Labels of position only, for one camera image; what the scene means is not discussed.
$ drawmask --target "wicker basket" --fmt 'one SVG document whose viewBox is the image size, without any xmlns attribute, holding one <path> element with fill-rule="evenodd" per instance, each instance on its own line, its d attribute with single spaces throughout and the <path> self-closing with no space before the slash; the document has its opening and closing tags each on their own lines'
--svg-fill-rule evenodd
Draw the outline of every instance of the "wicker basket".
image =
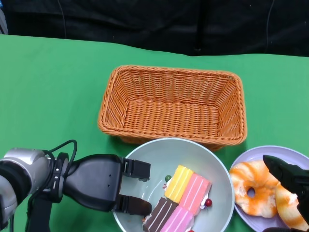
<svg viewBox="0 0 309 232">
<path fill-rule="evenodd" d="M 230 72 L 120 66 L 106 89 L 98 126 L 124 142 L 183 138 L 211 150 L 247 137 L 241 79 Z"/>
</svg>

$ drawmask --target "green tablecloth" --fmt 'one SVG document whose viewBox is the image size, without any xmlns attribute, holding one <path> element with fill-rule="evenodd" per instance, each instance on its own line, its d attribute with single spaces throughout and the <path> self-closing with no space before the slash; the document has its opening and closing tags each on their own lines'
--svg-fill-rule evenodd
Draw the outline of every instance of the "green tablecloth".
<svg viewBox="0 0 309 232">
<path fill-rule="evenodd" d="M 241 77 L 249 135 L 245 143 L 216 152 L 227 169 L 242 152 L 260 145 L 309 155 L 308 58 L 187 57 L 111 43 L 5 35 L 0 36 L 0 154 L 16 146 L 51 149 L 76 139 L 77 159 L 95 153 L 127 155 L 135 145 L 97 127 L 109 75 L 123 64 L 226 70 Z M 26 205 L 17 209 L 16 232 L 24 230 Z M 50 227 L 52 232 L 120 231 L 112 213 L 86 209 L 67 197 L 53 206 Z M 235 212 L 226 231 L 250 228 Z"/>
</svg>

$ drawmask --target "cake slice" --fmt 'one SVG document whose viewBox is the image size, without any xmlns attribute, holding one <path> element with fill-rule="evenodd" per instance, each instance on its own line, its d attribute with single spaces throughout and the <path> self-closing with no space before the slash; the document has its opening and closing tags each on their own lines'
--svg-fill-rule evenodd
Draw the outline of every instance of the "cake slice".
<svg viewBox="0 0 309 232">
<path fill-rule="evenodd" d="M 184 208 L 177 206 L 161 232 L 185 232 L 190 230 L 194 224 L 193 214 Z"/>
<path fill-rule="evenodd" d="M 201 203 L 211 188 L 211 182 L 204 177 L 194 173 L 189 184 L 183 193 L 179 206 L 197 215 L 200 211 Z"/>
<path fill-rule="evenodd" d="M 171 179 L 169 186 L 166 188 L 164 195 L 170 200 L 179 203 L 192 174 L 192 170 L 179 165 Z"/>
<path fill-rule="evenodd" d="M 163 197 L 143 223 L 145 232 L 160 232 L 178 204 Z"/>
</svg>

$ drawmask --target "orange glazed donut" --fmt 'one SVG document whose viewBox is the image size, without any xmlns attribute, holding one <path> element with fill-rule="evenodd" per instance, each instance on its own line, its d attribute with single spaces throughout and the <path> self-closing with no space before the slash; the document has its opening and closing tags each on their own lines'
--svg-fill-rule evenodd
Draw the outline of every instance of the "orange glazed donut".
<svg viewBox="0 0 309 232">
<path fill-rule="evenodd" d="M 278 180 L 269 173 L 262 160 L 238 163 L 230 170 L 235 190 L 235 202 L 253 216 L 271 218 L 276 215 L 275 190 Z M 248 196 L 253 188 L 255 195 Z"/>
<path fill-rule="evenodd" d="M 278 184 L 276 188 L 276 205 L 281 219 L 289 228 L 302 231 L 309 229 L 308 224 L 297 209 L 297 195 L 290 193 L 281 184 Z"/>
</svg>

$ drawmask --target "donut hole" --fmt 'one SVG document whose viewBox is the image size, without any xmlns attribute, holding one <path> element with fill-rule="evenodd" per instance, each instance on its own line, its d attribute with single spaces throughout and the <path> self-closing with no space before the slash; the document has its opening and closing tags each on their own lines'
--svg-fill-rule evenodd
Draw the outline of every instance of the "donut hole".
<svg viewBox="0 0 309 232">
<path fill-rule="evenodd" d="M 254 188 L 250 187 L 247 191 L 247 195 L 251 198 L 253 198 L 255 196 L 255 191 Z"/>
</svg>

